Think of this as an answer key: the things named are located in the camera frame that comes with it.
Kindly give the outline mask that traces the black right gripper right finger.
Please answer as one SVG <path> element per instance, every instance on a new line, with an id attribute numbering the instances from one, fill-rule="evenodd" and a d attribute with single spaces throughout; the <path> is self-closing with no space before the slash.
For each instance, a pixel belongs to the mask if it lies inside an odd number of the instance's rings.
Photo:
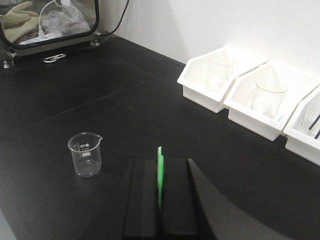
<path id="1" fill-rule="evenodd" d="M 198 236 L 186 159 L 171 158 L 165 163 L 161 224 L 164 237 Z"/>

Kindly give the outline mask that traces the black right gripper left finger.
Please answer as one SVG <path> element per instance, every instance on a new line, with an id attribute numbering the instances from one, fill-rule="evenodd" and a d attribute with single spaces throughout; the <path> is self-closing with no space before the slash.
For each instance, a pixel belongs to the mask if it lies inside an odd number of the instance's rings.
<path id="1" fill-rule="evenodd" d="M 156 238 L 158 235 L 157 170 L 154 160 L 135 160 L 130 177 L 125 238 Z"/>

